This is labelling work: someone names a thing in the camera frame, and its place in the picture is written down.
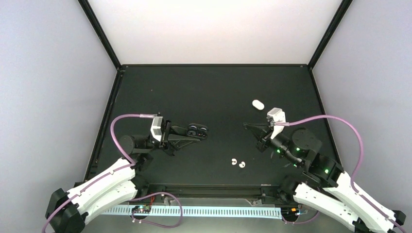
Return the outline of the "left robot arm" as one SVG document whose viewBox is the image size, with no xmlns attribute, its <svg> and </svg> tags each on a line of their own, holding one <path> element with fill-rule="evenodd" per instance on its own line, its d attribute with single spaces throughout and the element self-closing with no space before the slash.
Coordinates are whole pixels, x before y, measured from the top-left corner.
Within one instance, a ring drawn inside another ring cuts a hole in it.
<svg viewBox="0 0 412 233">
<path fill-rule="evenodd" d="M 134 199 L 147 199 L 148 183 L 138 175 L 153 161 L 151 152 L 161 150 L 173 156 L 191 144 L 207 138 L 208 128 L 200 124 L 186 127 L 153 117 L 148 135 L 124 135 L 115 144 L 124 152 L 109 168 L 68 191 L 51 195 L 45 218 L 56 233 L 80 233 L 106 210 Z"/>
</svg>

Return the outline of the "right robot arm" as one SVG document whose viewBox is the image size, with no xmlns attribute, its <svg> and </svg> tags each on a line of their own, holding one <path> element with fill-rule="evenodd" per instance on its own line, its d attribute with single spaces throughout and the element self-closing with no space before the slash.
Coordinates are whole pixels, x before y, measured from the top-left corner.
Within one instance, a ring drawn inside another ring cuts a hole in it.
<svg viewBox="0 0 412 233">
<path fill-rule="evenodd" d="M 391 210 L 371 198 L 334 159 L 322 155 L 322 142 L 305 128 L 298 128 L 287 137 L 265 124 L 245 123 L 257 140 L 257 149 L 271 149 L 287 159 L 301 176 L 287 176 L 277 189 L 282 203 L 306 205 L 343 224 L 354 233 L 392 233 L 403 226 L 406 215 Z"/>
</svg>

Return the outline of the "white charging case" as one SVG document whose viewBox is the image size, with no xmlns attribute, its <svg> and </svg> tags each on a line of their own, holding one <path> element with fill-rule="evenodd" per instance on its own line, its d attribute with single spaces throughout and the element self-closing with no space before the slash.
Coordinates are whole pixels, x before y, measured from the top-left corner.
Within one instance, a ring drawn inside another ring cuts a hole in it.
<svg viewBox="0 0 412 233">
<path fill-rule="evenodd" d="M 259 100 L 253 100 L 252 101 L 252 106 L 255 107 L 256 109 L 260 110 L 260 111 L 265 108 L 265 105 Z"/>
</svg>

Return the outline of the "black charging case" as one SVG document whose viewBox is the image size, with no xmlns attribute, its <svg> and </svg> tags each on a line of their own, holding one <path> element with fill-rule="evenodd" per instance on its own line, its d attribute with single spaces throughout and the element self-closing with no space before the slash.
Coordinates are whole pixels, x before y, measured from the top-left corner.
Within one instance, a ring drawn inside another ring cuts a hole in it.
<svg viewBox="0 0 412 233">
<path fill-rule="evenodd" d="M 188 125 L 187 135 L 198 139 L 206 139 L 208 127 L 201 124 L 191 123 Z"/>
</svg>

